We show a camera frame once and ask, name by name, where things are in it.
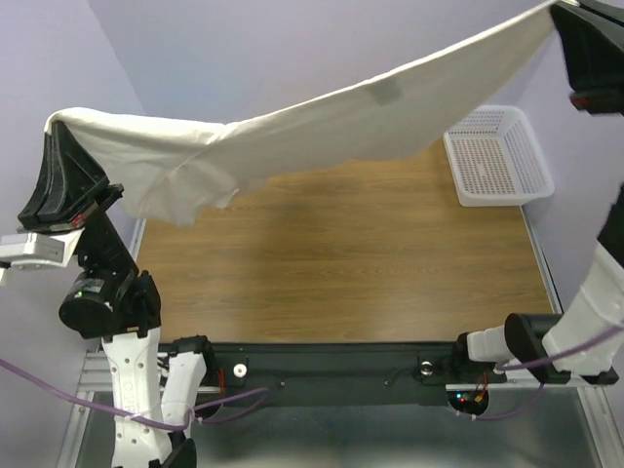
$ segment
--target wood grain surface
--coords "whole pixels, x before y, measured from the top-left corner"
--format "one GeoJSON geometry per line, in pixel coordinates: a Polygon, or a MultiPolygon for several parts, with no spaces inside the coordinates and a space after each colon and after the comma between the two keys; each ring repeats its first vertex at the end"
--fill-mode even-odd
{"type": "Polygon", "coordinates": [[[463,208],[444,146],[275,177],[190,228],[149,220],[163,340],[455,339],[550,305],[518,208],[463,208]]]}

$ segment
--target lavender wall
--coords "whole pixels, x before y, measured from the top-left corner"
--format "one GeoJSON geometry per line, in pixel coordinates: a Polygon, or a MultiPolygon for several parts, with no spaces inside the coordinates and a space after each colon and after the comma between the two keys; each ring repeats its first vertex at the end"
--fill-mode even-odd
{"type": "MultiPolygon", "coordinates": [[[[0,2],[0,234],[15,232],[41,164],[43,125],[69,106],[142,113],[83,0],[0,2]]],[[[126,241],[134,222],[117,211],[126,241]]],[[[86,345],[59,321],[70,271],[23,274],[0,290],[0,357],[71,393],[86,345]]],[[[56,466],[70,405],[0,370],[0,464],[56,466]]]]}
{"type": "MultiPolygon", "coordinates": [[[[148,114],[240,120],[352,85],[539,0],[89,0],[148,114]]],[[[515,103],[532,71],[497,95],[515,103]]]]}
{"type": "MultiPolygon", "coordinates": [[[[624,0],[618,0],[624,6],[624,0]]],[[[596,236],[624,181],[624,119],[591,117],[567,100],[569,87],[559,37],[553,37],[519,106],[537,133],[555,195],[526,207],[563,306],[573,299],[589,268],[596,236]]],[[[614,363],[624,375],[624,350],[614,363]]],[[[624,434],[624,386],[607,395],[624,434]]]]}

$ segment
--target black metal frame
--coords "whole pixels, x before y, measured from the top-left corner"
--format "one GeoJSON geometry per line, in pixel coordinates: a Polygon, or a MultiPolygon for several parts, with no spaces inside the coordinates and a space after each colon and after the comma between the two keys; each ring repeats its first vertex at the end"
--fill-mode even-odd
{"type": "MultiPolygon", "coordinates": [[[[212,348],[214,367],[204,385],[218,385],[216,371],[223,369],[228,395],[268,387],[271,406],[446,406],[448,384],[474,384],[484,371],[492,383],[506,381],[491,372],[493,363],[466,366],[456,342],[214,343],[212,348]],[[247,367],[242,378],[233,373],[237,364],[247,367]]],[[[171,349],[160,346],[163,352],[171,349]]]]}

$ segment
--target gray floor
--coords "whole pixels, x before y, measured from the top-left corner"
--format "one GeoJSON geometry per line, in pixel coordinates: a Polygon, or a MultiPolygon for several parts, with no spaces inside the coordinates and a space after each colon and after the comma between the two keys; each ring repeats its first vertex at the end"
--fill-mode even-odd
{"type": "MultiPolygon", "coordinates": [[[[531,394],[492,391],[487,413],[511,410],[531,394]]],[[[111,403],[110,395],[97,399],[111,403]]],[[[198,468],[601,466],[577,392],[565,388],[547,390],[529,412],[501,422],[418,406],[267,408],[193,431],[198,468]]],[[[110,416],[92,413],[78,466],[109,468],[113,432],[110,416]]]]}

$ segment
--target cable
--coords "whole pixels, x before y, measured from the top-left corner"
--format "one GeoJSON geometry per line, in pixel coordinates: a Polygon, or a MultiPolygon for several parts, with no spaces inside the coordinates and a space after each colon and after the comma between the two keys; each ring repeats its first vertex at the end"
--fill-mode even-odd
{"type": "MultiPolygon", "coordinates": [[[[193,421],[193,416],[191,415],[192,412],[189,411],[185,417],[184,417],[184,424],[181,425],[174,425],[174,424],[166,424],[164,422],[160,422],[160,421],[154,421],[152,419],[148,419],[146,417],[143,417],[141,415],[129,412],[129,411],[125,411],[124,409],[119,409],[119,408],[114,408],[114,407],[110,407],[108,405],[102,405],[100,403],[95,403],[95,402],[90,402],[88,400],[82,400],[78,397],[75,397],[73,395],[70,395],[68,393],[63,392],[62,390],[57,389],[57,387],[54,387],[53,385],[50,385],[49,383],[41,380],[39,377],[34,376],[33,374],[27,372],[26,370],[23,370],[21,368],[18,368],[17,366],[14,366],[11,363],[8,363],[7,361],[5,361],[4,359],[0,359],[0,368],[4,368],[9,372],[14,373],[15,375],[18,375],[19,377],[34,383],[35,385],[37,385],[39,388],[59,397],[62,400],[65,400],[66,402],[69,402],[73,405],[79,405],[81,407],[86,407],[89,408],[91,410],[96,410],[96,411],[101,411],[101,412],[105,412],[108,414],[112,414],[114,416],[121,416],[121,417],[128,417],[130,418],[132,421],[138,422],[139,424],[143,424],[144,426],[147,427],[152,427],[154,429],[161,429],[163,431],[171,431],[171,432],[180,432],[183,431],[184,429],[186,429],[190,423],[193,421]]],[[[267,387],[260,387],[260,388],[256,388],[254,390],[250,390],[249,392],[244,392],[244,393],[240,393],[238,395],[232,396],[232,397],[227,397],[227,398],[222,398],[219,400],[214,400],[212,402],[209,403],[205,403],[203,405],[200,405],[199,407],[196,407],[195,410],[200,410],[202,408],[209,408],[209,407],[214,407],[214,406],[219,406],[219,405],[223,405],[225,403],[230,403],[230,402],[235,402],[238,400],[243,400],[244,398],[248,398],[251,397],[253,395],[257,395],[259,393],[264,393],[264,392],[268,392],[269,389],[267,387]]],[[[236,419],[244,414],[247,414],[253,410],[255,410],[262,402],[264,402],[264,400],[266,400],[268,395],[265,395],[263,398],[259,399],[257,402],[255,402],[253,405],[251,405],[249,408],[241,411],[238,414],[234,414],[233,416],[228,416],[228,417],[224,417],[222,419],[217,419],[217,420],[211,420],[210,423],[216,424],[219,422],[227,422],[230,421],[232,419],[236,419]]]]}
{"type": "Polygon", "coordinates": [[[91,410],[107,412],[108,414],[113,414],[115,416],[129,417],[133,421],[136,421],[148,427],[153,427],[154,429],[162,429],[164,431],[174,431],[174,432],[183,431],[184,429],[188,427],[188,425],[191,423],[191,420],[192,420],[192,418],[190,417],[190,412],[189,412],[184,417],[183,425],[172,425],[172,424],[165,424],[164,422],[153,421],[151,419],[147,419],[146,417],[139,416],[129,411],[125,411],[124,409],[118,409],[118,408],[110,407],[108,405],[102,405],[100,403],[90,402],[88,400],[82,400],[80,398],[74,397],[73,395],[69,395],[68,393],[65,393],[62,390],[57,389],[56,387],[50,385],[49,383],[44,382],[40,378],[35,377],[31,373],[23,369],[20,369],[11,363],[6,362],[4,359],[0,359],[0,367],[6,369],[9,372],[14,373],[15,375],[20,376],[21,378],[28,380],[31,383],[34,383],[39,388],[42,388],[43,390],[46,390],[49,393],[52,393],[53,395],[61,398],[62,400],[65,400],[66,402],[72,403],[74,405],[80,405],[81,407],[87,407],[87,408],[90,408],[91,410]]]}
{"type": "Polygon", "coordinates": [[[463,414],[464,416],[470,417],[471,419],[477,420],[477,421],[500,421],[502,419],[508,419],[510,417],[517,416],[527,411],[535,404],[537,400],[539,400],[539,397],[542,396],[542,393],[544,393],[543,383],[539,386],[539,388],[535,392],[535,395],[533,395],[533,398],[531,398],[531,400],[528,403],[526,403],[526,405],[522,405],[521,407],[514,409],[513,411],[505,412],[503,414],[494,414],[492,416],[477,416],[476,414],[468,414],[466,412],[460,412],[460,411],[457,411],[456,414],[458,416],[463,414]]]}
{"type": "Polygon", "coordinates": [[[214,400],[213,402],[209,402],[209,403],[204,403],[202,405],[199,405],[197,407],[195,407],[195,410],[204,410],[206,408],[210,408],[210,407],[216,407],[218,405],[222,405],[223,402],[225,400],[229,401],[229,402],[233,402],[235,400],[241,400],[242,398],[247,398],[250,397],[252,394],[260,394],[260,393],[265,393],[265,395],[263,395],[262,397],[258,398],[256,402],[254,402],[251,406],[237,412],[236,414],[232,414],[230,416],[224,416],[221,418],[210,418],[210,419],[202,419],[202,418],[198,418],[198,421],[200,424],[220,424],[221,422],[229,422],[229,421],[233,421],[234,419],[238,419],[239,417],[243,417],[246,414],[249,414],[250,412],[254,411],[255,409],[257,409],[260,405],[262,405],[264,403],[264,401],[268,398],[268,392],[269,389],[266,387],[260,387],[260,388],[256,388],[255,390],[252,390],[251,392],[247,392],[247,395],[245,395],[245,397],[243,397],[244,394],[239,394],[236,395],[234,397],[227,397],[227,398],[222,398],[221,400],[214,400]]]}
{"type": "Polygon", "coordinates": [[[552,356],[548,356],[545,358],[536,359],[535,361],[529,361],[528,363],[514,364],[514,365],[507,365],[507,366],[496,365],[494,368],[497,371],[504,371],[504,372],[519,371],[521,369],[539,368],[542,366],[546,366],[547,364],[552,364],[555,361],[558,361],[560,359],[567,358],[569,356],[573,356],[578,353],[582,353],[583,351],[587,351],[588,349],[593,348],[607,341],[608,339],[613,338],[620,332],[622,332],[622,329],[620,327],[611,327],[597,334],[593,338],[585,341],[584,343],[577,344],[576,346],[572,346],[571,348],[567,349],[566,351],[562,351],[561,353],[557,353],[557,354],[554,354],[552,356]]]}

